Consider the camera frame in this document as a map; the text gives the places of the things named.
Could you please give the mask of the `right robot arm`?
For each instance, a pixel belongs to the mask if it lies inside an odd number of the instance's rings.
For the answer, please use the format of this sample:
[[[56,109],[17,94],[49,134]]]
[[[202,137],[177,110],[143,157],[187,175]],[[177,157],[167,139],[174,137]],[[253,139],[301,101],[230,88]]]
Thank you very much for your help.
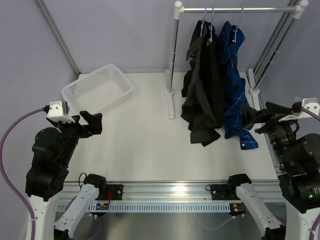
[[[245,173],[228,178],[226,193],[245,205],[261,239],[314,240],[320,231],[320,136],[310,133],[297,138],[296,133],[299,119],[320,119],[320,105],[302,100],[292,107],[272,102],[265,106],[256,110],[243,104],[242,128],[262,124],[255,132],[268,136],[281,172],[278,180],[286,207],[286,224],[270,212]]]

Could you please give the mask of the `dark pinstriped shirt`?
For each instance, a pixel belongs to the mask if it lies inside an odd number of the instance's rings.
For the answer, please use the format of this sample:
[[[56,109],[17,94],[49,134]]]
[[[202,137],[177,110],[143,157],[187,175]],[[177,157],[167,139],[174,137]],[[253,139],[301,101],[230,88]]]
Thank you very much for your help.
[[[186,60],[190,69],[183,79],[181,96],[185,99],[181,106],[181,117],[188,122],[191,144],[201,144],[203,147],[220,138],[217,132],[219,126],[208,103],[200,76],[201,48],[205,36],[200,36],[201,23],[199,20],[192,33]]]

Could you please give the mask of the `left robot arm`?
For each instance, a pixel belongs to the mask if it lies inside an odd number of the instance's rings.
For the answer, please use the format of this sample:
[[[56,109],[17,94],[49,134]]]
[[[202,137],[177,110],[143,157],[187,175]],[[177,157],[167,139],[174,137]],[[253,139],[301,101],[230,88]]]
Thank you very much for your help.
[[[81,111],[71,122],[50,120],[32,146],[33,159],[26,175],[25,192],[31,207],[28,234],[34,240],[71,240],[94,200],[107,196],[106,178],[88,174],[79,193],[59,220],[55,219],[60,194],[69,173],[68,167],[80,139],[102,133],[101,113]]]

